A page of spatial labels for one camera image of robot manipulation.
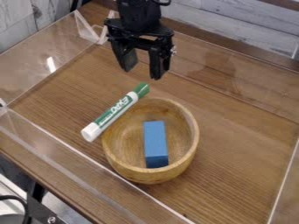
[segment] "blue eraser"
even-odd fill
[[[165,121],[145,122],[145,160],[147,168],[169,165]]]

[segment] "round wooden bowl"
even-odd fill
[[[165,121],[170,164],[146,168],[143,122]],[[131,181],[158,184],[174,179],[188,169],[197,152],[201,131],[190,110],[163,98],[145,98],[119,117],[102,135],[107,160]]]

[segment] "wall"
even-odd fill
[[[296,10],[258,0],[173,0],[163,15],[272,52],[294,55],[299,43]]]
[[[67,15],[73,0],[0,0],[0,53]]]

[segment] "green marker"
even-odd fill
[[[81,134],[89,142],[93,142],[109,125],[127,112],[130,107],[143,98],[150,92],[147,83],[141,82],[133,92],[118,101],[113,108],[81,131]]]

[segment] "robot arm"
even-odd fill
[[[117,0],[121,18],[106,20],[109,41],[119,65],[129,72],[138,63],[137,49],[149,51],[150,74],[155,80],[170,70],[174,55],[174,30],[161,23],[161,6],[167,6],[171,2],[173,0]]]

